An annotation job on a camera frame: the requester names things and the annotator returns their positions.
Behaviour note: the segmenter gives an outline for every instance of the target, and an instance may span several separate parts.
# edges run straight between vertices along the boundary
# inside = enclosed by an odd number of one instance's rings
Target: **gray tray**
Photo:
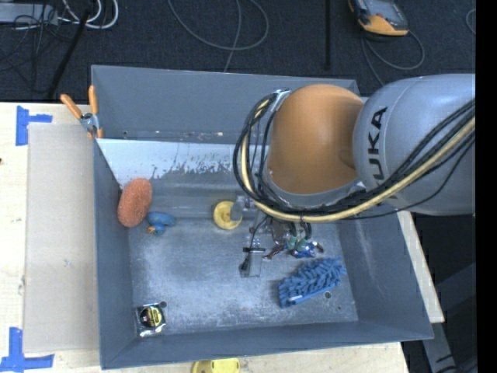
[[[347,275],[288,308],[276,286],[303,260],[281,253],[260,277],[241,277],[253,214],[232,231],[211,219],[217,201],[241,194],[229,155],[247,112],[274,89],[312,82],[357,92],[348,80],[92,67],[106,131],[94,143],[102,368],[433,337],[395,214],[313,225],[322,255],[342,256]],[[117,221],[135,176],[151,180],[152,208],[177,218],[164,235]],[[269,251],[271,236],[259,238]],[[136,307],[159,302],[164,330],[139,337]]]

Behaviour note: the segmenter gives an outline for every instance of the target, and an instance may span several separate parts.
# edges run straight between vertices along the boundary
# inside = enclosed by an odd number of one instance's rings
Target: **blue brush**
[[[338,286],[343,275],[347,272],[341,256],[302,264],[294,275],[283,279],[278,285],[281,307],[300,304]]]

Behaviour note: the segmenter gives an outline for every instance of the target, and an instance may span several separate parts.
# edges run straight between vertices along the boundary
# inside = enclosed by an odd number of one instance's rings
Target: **cable bundle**
[[[424,203],[435,197],[443,189],[462,157],[473,145],[475,140],[474,127],[476,108],[475,99],[472,99],[437,124],[413,149],[409,157],[391,174],[391,176],[374,189],[356,191],[333,205],[322,205],[305,209],[297,208],[276,195],[263,179],[269,129],[277,112],[274,105],[281,93],[282,92],[278,90],[261,99],[248,114],[242,132],[235,144],[233,168],[235,178],[240,187],[254,200],[255,205],[264,213],[284,221],[300,223],[326,222],[351,218],[356,214],[378,205],[381,201],[393,196],[409,184],[428,175],[433,170],[441,167],[442,164],[457,154],[461,149],[464,149],[464,152],[455,162],[442,186],[439,187],[436,192],[415,204],[404,206],[402,209],[397,209],[387,214],[392,214]],[[259,147],[260,121],[268,111],[271,111],[271,116],[267,120],[262,144],[260,145],[259,169],[254,173],[255,154]],[[449,131],[447,131],[447,133],[428,151],[422,152],[423,149],[449,125],[453,125],[452,128],[449,129]],[[254,126],[257,126],[258,128],[257,141],[255,143],[255,151],[253,152],[254,155],[251,158],[250,140]],[[352,219],[378,216],[379,215],[370,215],[365,217],[354,217]]]

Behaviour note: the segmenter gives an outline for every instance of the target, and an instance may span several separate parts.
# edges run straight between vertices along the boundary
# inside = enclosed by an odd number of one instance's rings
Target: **blue tape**
[[[46,357],[24,357],[23,331],[16,327],[9,329],[9,355],[8,357],[2,357],[0,371],[23,373],[26,369],[51,368],[53,364],[53,354]]]
[[[30,122],[51,123],[52,116],[45,114],[30,115],[28,109],[17,106],[17,124],[16,124],[16,146],[27,145],[28,143],[28,124]]]

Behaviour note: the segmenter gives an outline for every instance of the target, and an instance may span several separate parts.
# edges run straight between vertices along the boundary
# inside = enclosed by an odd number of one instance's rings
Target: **white cable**
[[[67,19],[67,18],[61,18],[59,17],[59,20],[61,21],[64,21],[64,22],[69,22],[69,23],[73,23],[75,25],[78,25],[79,22],[80,22],[80,19],[78,18],[78,16],[71,10],[71,7],[70,5],[68,4],[68,1],[67,0],[62,0],[63,4],[64,4],[64,7],[67,9],[67,11],[69,12],[69,14],[71,14],[71,16],[75,19],[74,21],[71,20],[71,19]],[[92,22],[94,22],[95,20],[97,20],[100,16],[100,14],[102,13],[102,3],[100,0],[97,0],[97,3],[99,5],[99,9],[98,9],[98,12],[92,17],[92,18],[89,18],[87,21],[86,21],[86,27],[88,27],[89,29],[98,29],[98,30],[105,30],[105,29],[109,29],[110,27],[114,26],[115,23],[117,22],[117,19],[119,17],[119,4],[117,3],[117,0],[112,0],[113,2],[113,6],[114,6],[114,11],[115,11],[115,14],[114,14],[114,17],[113,19],[109,22],[109,23],[106,23],[104,25],[94,25],[92,24]]]
[[[100,13],[102,12],[102,3],[100,2],[100,0],[97,0],[98,4],[99,4],[99,10],[98,12],[92,17],[92,18],[89,18],[86,22],[87,23],[90,23],[94,20],[96,20],[99,16],[100,16]],[[70,23],[74,23],[74,24],[78,24],[79,23],[79,18],[78,16],[74,13],[74,11],[71,10],[71,6],[69,5],[68,3],[68,0],[62,0],[62,3],[64,4],[64,7],[66,8],[66,11],[69,12],[69,14],[71,14],[71,16],[76,20],[76,21],[71,21],[70,19],[67,19],[67,18],[61,18],[59,17],[59,20],[60,21],[64,21],[64,22],[70,22]]]

